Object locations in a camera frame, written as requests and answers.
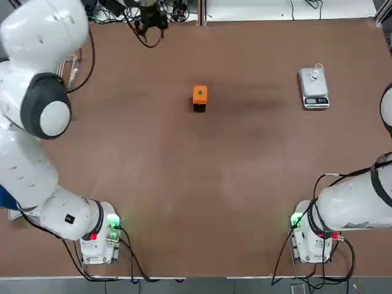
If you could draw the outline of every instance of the orange block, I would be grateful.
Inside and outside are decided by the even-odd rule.
[[[195,85],[194,86],[194,104],[207,104],[207,86]]]

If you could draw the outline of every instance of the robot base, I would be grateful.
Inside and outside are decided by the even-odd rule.
[[[301,201],[298,204],[290,218],[290,229],[298,222],[298,219],[309,204],[309,200]],[[306,214],[297,224],[297,228],[293,230],[291,241],[293,261],[295,263],[322,263],[330,259],[332,238],[324,240],[313,233]]]
[[[100,203],[104,209],[104,222],[95,240],[80,239],[83,263],[88,265],[118,263],[120,252],[121,230],[114,229],[121,226],[121,220],[115,209],[107,202]]]

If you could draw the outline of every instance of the green led light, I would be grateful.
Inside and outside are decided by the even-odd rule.
[[[109,227],[116,227],[120,224],[120,218],[117,214],[108,214],[108,226]]]
[[[291,216],[290,222],[292,223],[292,227],[296,225],[297,228],[301,228],[301,222],[298,222],[302,216],[302,213],[295,213]]]

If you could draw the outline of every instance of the small object on scale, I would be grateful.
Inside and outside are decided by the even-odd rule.
[[[317,63],[312,69],[301,69],[299,75],[305,108],[328,108],[330,100],[328,99],[328,87],[323,65]]]

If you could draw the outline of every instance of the blue cloth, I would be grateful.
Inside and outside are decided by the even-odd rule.
[[[15,198],[2,185],[0,185],[0,207],[19,210]]]

